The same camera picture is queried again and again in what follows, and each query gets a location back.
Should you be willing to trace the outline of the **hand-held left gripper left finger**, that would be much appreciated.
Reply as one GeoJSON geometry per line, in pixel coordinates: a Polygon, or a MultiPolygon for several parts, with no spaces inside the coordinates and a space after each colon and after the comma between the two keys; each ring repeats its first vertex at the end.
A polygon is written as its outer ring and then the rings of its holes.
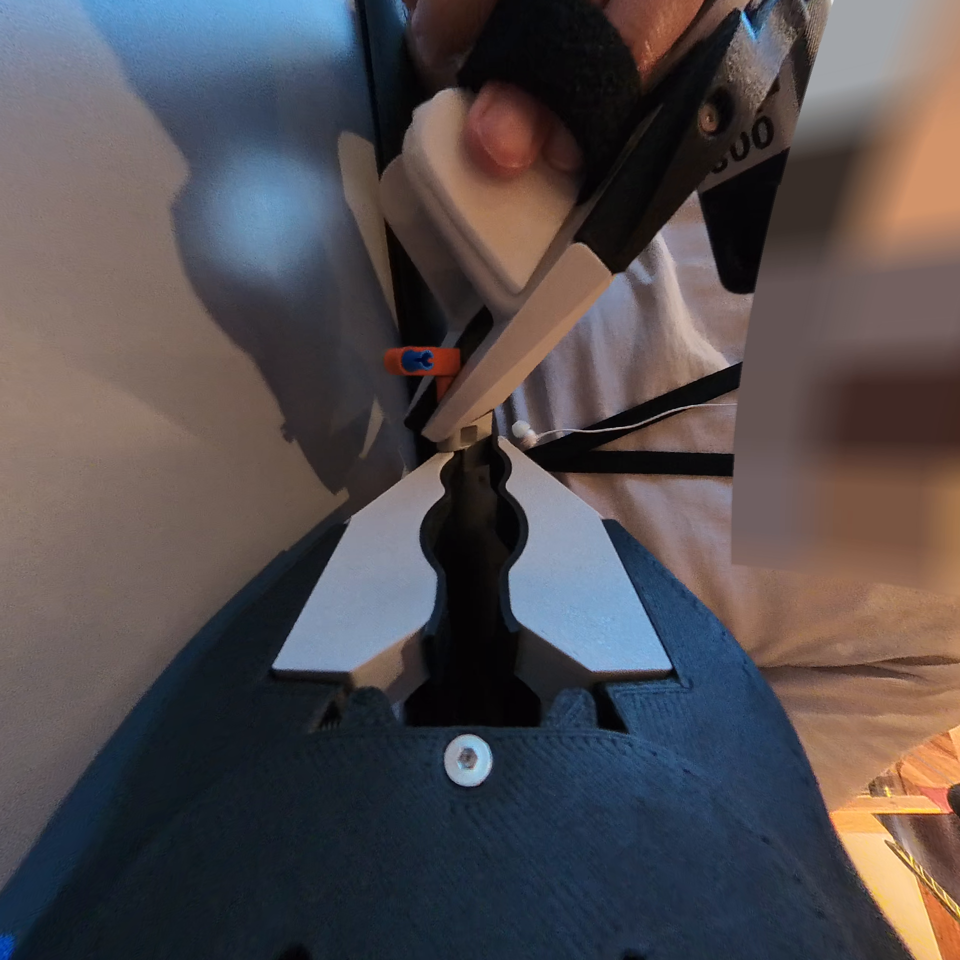
{"type": "Polygon", "coordinates": [[[427,679],[422,641],[440,586],[422,531],[453,459],[434,455],[346,523],[272,663],[276,677],[376,688],[405,719],[407,699],[427,679]]]}

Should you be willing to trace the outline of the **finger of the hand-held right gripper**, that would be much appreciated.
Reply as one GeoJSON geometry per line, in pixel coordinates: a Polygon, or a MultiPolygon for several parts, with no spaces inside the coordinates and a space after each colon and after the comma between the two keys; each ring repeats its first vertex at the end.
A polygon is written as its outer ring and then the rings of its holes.
{"type": "Polygon", "coordinates": [[[518,312],[490,332],[422,428],[429,441],[452,440],[505,402],[573,329],[613,281],[585,244],[571,244],[518,312]]]}

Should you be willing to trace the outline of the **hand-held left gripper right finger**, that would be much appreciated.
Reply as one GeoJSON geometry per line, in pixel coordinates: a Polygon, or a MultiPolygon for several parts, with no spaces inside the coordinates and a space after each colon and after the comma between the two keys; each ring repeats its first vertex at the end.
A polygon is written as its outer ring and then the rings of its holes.
{"type": "Polygon", "coordinates": [[[498,494],[518,519],[502,575],[514,673],[541,716],[564,690],[668,677],[673,664],[601,514],[504,438],[491,450],[503,465],[498,494]]]}

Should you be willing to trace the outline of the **orange connector with blue pins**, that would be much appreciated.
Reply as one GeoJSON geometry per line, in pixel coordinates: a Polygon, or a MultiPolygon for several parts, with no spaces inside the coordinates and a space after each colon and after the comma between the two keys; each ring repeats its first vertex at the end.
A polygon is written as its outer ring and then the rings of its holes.
{"type": "Polygon", "coordinates": [[[461,371],[461,351],[456,347],[404,345],[388,349],[383,365],[395,376],[433,378],[441,400],[461,371]]]}

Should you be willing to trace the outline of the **grey angled brick piece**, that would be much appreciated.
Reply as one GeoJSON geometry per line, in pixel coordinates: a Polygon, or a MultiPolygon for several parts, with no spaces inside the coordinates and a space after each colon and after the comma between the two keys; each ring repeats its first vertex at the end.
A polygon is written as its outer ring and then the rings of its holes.
{"type": "Polygon", "coordinates": [[[492,417],[485,416],[473,423],[462,426],[444,439],[436,440],[436,450],[441,453],[456,453],[468,450],[476,444],[490,438],[493,433],[492,417]]]}

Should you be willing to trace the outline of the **grey desk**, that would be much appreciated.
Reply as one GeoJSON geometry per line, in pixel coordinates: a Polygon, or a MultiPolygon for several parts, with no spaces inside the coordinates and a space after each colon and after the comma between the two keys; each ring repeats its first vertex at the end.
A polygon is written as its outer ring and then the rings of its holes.
{"type": "Polygon", "coordinates": [[[273,558],[412,462],[355,2],[2,2],[2,882],[273,558]]]}

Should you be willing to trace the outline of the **person's right hand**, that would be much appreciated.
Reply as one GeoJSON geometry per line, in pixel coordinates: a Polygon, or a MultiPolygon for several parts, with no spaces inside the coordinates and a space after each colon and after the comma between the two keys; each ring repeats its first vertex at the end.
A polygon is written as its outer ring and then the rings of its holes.
{"type": "MultiPolygon", "coordinates": [[[[643,90],[651,90],[678,59],[679,49],[712,2],[592,1],[630,51],[643,90]]],[[[404,1],[406,42],[414,66],[432,90],[451,85],[472,50],[494,1],[404,1]]],[[[579,173],[583,154],[546,105],[510,83],[493,80],[475,96],[463,127],[464,147],[487,175],[512,180],[538,161],[579,173]]]]}

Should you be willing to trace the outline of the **person's torso in white shirt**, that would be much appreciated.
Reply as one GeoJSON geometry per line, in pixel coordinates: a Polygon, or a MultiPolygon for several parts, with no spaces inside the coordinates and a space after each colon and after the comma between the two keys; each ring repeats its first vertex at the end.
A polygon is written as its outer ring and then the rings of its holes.
{"type": "MultiPolygon", "coordinates": [[[[752,299],[721,285],[692,196],[498,411],[546,433],[743,356],[752,299]]],[[[832,810],[958,726],[958,601],[734,565],[730,479],[563,474],[636,565],[678,678],[610,690],[624,723],[728,788],[799,774],[832,810]]]]}

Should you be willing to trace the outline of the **wooden beam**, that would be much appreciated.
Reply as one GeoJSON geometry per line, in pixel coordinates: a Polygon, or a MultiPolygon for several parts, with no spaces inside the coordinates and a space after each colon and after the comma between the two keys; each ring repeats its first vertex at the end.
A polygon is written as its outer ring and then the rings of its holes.
{"type": "Polygon", "coordinates": [[[839,834],[885,834],[882,817],[947,815],[953,812],[944,789],[933,790],[934,796],[859,795],[830,812],[834,829],[839,834]]]}

